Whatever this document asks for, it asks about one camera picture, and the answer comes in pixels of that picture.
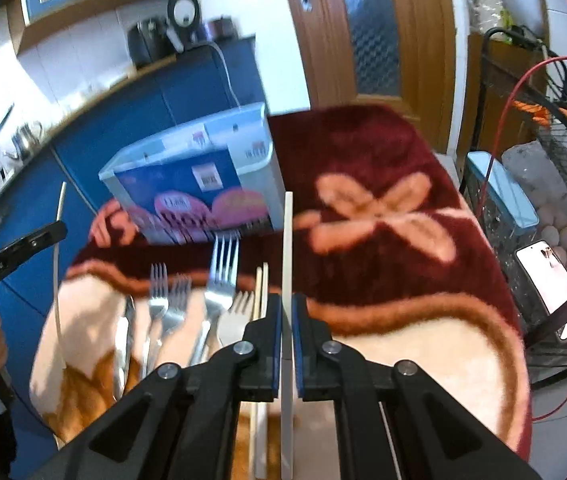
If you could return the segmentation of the steel knife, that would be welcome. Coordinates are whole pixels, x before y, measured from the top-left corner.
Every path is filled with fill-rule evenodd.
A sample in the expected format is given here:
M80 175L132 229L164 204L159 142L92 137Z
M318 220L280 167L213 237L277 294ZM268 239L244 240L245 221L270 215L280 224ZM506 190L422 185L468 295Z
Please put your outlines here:
M118 318L115 327L114 356L113 356L113 396L116 401L124 395L134 343L134 318L136 306L134 298L127 296L123 314Z

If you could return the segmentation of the white chopstick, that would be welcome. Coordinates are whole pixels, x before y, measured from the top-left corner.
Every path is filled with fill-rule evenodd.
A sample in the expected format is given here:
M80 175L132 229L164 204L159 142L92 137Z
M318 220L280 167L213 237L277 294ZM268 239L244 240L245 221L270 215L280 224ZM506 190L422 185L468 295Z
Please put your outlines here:
M294 370L292 349L292 264L293 264L293 193L285 193L285 224L282 244L282 334L280 363L280 466L281 478L293 478L293 393Z

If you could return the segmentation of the small steel fork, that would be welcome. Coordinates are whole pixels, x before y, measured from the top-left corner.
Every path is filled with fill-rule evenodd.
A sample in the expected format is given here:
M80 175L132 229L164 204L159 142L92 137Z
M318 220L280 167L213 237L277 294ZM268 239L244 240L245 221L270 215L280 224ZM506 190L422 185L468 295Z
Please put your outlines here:
M191 278L186 275L178 275L172 291L168 295L168 308L158 321L157 329L154 330L154 339L150 347L151 366L154 367L158 359L164 339L179 330L187 318L188 300L191 292Z
M148 309L150 324L144 344L143 376L148 376L154 370L162 342L162 321L168 309L168 274L165 263L153 263L151 266Z

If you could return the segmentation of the large steel fork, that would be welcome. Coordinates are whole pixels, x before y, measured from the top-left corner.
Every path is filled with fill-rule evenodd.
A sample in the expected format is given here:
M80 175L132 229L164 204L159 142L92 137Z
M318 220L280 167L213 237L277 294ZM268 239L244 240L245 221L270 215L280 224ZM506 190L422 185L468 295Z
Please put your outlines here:
M210 332L216 327L221 315L228 312L232 306L236 293L239 252L240 238L236 232L221 233L215 237L203 294L205 313L190 356L190 366L202 362Z

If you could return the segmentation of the white plastic fork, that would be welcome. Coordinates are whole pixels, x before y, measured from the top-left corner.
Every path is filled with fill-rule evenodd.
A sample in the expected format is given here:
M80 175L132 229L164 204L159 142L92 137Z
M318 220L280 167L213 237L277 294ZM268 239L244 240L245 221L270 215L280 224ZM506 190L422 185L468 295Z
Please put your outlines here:
M235 344L243 338L245 327L252 319L254 292L238 292L230 309L219 318L217 341L220 348Z

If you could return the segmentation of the blue lower cabinets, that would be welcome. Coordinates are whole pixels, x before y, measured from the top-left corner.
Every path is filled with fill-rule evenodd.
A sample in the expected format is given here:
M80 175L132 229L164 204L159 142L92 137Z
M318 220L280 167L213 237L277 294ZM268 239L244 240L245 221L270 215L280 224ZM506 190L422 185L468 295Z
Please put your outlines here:
M56 452L51 432L29 402L29 377L52 305L52 266L67 270L86 245L96 212L112 196L99 179L101 168L121 148L153 133L264 99L254 37L217 47L203 44L80 114L1 190L0 248L52 222L60 197L67 225L59 255L46 249L0 282L6 369L16 393L11 413L18 450L12 478L27 478Z

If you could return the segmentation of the steel kettle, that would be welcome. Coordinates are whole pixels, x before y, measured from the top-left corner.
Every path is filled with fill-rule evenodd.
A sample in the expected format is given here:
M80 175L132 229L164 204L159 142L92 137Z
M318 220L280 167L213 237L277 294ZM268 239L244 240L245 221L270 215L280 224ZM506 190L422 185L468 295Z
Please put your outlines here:
M14 162L25 162L35 154L43 135L44 126L40 122L26 122L12 136L13 151L5 151L4 154Z

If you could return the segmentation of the red floral blanket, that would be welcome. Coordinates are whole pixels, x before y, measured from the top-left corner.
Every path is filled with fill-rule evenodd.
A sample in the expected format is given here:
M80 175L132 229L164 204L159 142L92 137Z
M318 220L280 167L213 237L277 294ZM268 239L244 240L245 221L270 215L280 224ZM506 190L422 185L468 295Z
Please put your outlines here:
M515 305L477 218L428 144L381 106L267 122L285 193L293 193L292 298L305 296L309 316L366 360L418 364L522 458L532 417ZM251 323L265 318L270 295L281 298L283 226L238 236L234 298L254 292ZM30 376L30 397L60 451L161 365L190 366L214 240L153 245L113 195L100 209L44 323ZM143 376L153 263L167 266L168 294L178 275L191 278L191 292L186 321ZM115 327L127 296L134 343L116 401ZM252 479L258 464L282 479L280 363L281 340L278 394L242 403L228 479ZM294 349L293 370L292 479L344 479L333 404L300 398Z

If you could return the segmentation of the smartphone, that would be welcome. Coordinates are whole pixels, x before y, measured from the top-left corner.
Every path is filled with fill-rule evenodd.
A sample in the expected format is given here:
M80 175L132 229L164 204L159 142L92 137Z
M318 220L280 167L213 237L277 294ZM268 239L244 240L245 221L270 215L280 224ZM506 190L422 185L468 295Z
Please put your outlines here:
M527 332L567 302L567 267L545 240L515 251L510 284Z

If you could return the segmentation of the light blue box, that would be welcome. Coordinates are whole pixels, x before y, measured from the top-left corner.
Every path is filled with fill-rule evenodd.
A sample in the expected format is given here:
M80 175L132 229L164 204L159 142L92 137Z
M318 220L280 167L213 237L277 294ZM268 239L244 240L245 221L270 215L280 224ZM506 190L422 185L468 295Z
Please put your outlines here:
M504 224L512 228L515 235L534 234L539 223L536 209L515 177L498 159L493 161L491 172L487 172L491 157L485 151L470 152L466 157L467 168L479 185L489 179L485 206L494 205Z

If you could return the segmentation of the light blue utensil holder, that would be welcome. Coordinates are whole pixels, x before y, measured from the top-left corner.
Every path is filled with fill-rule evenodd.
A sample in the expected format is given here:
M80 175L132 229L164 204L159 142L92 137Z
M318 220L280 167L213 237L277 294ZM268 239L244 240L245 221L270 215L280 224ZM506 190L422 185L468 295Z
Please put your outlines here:
M285 185L262 103L134 142L111 158L99 178L153 245L283 226Z

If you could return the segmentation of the black air fryer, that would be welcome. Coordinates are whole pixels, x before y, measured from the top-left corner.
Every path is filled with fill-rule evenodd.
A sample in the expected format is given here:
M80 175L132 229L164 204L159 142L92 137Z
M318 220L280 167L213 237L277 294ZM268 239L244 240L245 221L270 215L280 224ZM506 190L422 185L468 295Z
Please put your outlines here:
M127 32L127 48L137 70L184 51L168 19L160 15L132 25Z

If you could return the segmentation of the rice cooker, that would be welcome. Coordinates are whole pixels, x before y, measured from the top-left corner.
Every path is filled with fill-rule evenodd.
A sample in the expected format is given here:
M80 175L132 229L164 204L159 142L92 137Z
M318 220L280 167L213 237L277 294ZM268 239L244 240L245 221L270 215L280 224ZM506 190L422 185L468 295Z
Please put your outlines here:
M168 36L177 40L182 50L203 42L218 42L238 38L236 26L229 16L204 21L198 0L168 0Z

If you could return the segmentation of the wooden door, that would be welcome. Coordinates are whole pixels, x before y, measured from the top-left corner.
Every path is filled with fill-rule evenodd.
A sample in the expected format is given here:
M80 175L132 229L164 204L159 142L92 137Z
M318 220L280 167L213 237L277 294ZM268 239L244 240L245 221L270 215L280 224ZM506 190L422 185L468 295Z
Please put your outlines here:
M451 136L453 0L288 0L312 107L379 104L434 151Z

